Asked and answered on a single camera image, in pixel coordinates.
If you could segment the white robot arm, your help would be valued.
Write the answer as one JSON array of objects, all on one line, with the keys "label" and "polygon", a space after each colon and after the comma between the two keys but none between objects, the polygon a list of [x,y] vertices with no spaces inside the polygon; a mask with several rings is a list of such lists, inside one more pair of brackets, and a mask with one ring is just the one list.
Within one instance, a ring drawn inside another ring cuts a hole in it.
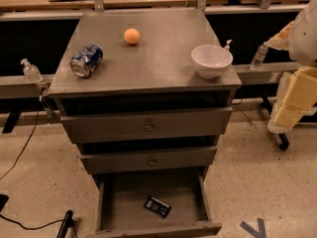
[{"label": "white robot arm", "polygon": [[317,0],[310,2],[278,34],[270,48],[286,50],[298,70],[285,73],[277,89],[267,128],[274,134],[290,131],[317,103]]}]

